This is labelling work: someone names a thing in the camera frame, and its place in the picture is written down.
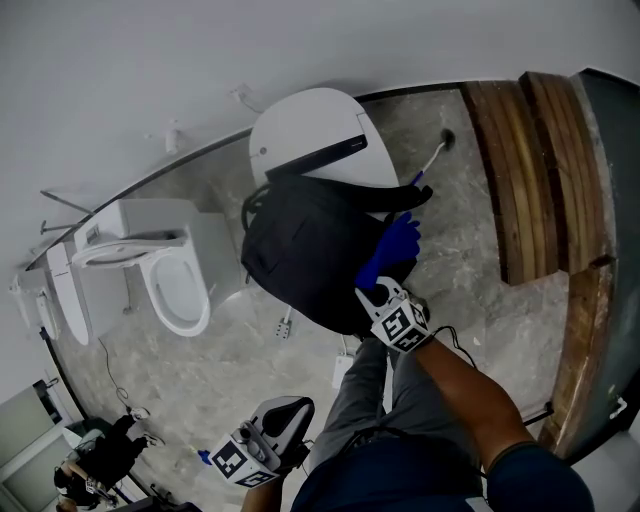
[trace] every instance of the toilet lid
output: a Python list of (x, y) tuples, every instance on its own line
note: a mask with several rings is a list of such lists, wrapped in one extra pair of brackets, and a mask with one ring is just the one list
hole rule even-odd
[(123, 268), (132, 267), (150, 253), (168, 247), (181, 247), (185, 238), (174, 240), (114, 240), (87, 247), (73, 255), (72, 262), (79, 267)]

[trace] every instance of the blue glove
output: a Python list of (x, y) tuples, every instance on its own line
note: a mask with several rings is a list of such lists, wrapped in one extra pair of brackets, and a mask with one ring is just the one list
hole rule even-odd
[(405, 212), (383, 233), (373, 257), (358, 271), (356, 276), (358, 288), (373, 290), (381, 271), (418, 255), (420, 223), (417, 220), (409, 221), (411, 221), (411, 213)]

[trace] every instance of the black backpack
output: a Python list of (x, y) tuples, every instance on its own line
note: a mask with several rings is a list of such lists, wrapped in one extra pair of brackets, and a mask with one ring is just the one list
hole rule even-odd
[[(410, 210), (432, 194), (429, 187), (374, 188), (286, 175), (243, 204), (242, 264), (262, 288), (310, 320), (365, 335), (371, 320), (354, 281), (393, 218), (382, 222), (367, 213)], [(402, 283), (415, 263), (394, 265), (385, 275)]]

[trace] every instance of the gray marble floor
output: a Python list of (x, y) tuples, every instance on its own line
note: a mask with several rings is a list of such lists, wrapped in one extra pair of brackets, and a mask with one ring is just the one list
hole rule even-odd
[[(486, 179), (473, 129), (457, 91), (421, 93), (365, 105), (384, 139), (401, 183), (407, 183), (439, 142), (442, 127), (456, 144), (423, 178), (434, 197), (415, 211), (422, 233), (419, 263), (408, 286), (425, 297), (432, 327), (451, 324), (479, 367), (512, 396), (523, 414), (551, 396), (562, 346), (567, 279), (562, 273), (519, 287), (500, 281), (498, 249)], [(225, 213), (239, 249), (240, 208), (255, 188), (248, 141), (209, 153), (145, 185), (133, 196), (181, 197), (202, 211)], [(247, 418), (259, 402), (283, 394), (316, 403), (310, 428), (321, 429), (335, 397), (331, 387), (341, 340), (299, 314), (288, 340), (274, 335), (285, 306), (255, 284), (228, 300), (195, 338), (180, 338), (156, 317), (137, 269), (127, 272), (133, 313), (103, 338), (113, 375), (133, 404), (147, 407), (150, 430), (167, 442), (135, 465), (146, 484), (156, 482), (178, 500), (204, 511), (240, 505), (243, 493), (205, 467), (195, 449), (211, 448)], [(347, 340), (355, 348), (355, 340)], [(91, 414), (114, 420), (123, 412), (95, 343), (80, 346), (65, 331), (55, 349)], [(285, 484), (290, 506), (304, 480)]]

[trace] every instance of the sneaker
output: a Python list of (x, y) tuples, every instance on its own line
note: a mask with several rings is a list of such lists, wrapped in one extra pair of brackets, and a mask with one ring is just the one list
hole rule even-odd
[(144, 407), (134, 407), (129, 411), (134, 420), (146, 420), (151, 414)]
[(149, 432), (145, 432), (143, 434), (143, 436), (147, 440), (147, 443), (149, 443), (149, 446), (165, 446), (167, 444), (162, 439), (160, 439), (158, 436), (154, 436), (153, 434), (149, 434)]

